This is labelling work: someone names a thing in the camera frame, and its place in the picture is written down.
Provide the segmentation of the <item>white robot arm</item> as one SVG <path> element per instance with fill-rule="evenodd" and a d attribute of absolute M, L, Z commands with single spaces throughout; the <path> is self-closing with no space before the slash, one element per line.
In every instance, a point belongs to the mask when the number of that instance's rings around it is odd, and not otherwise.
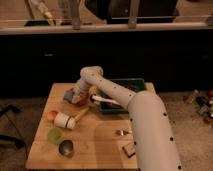
<path fill-rule="evenodd" d="M 152 91 L 134 92 L 103 77 L 100 66 L 84 67 L 76 82 L 76 95 L 95 85 L 129 112 L 139 171 L 183 171 L 168 114 Z"/>

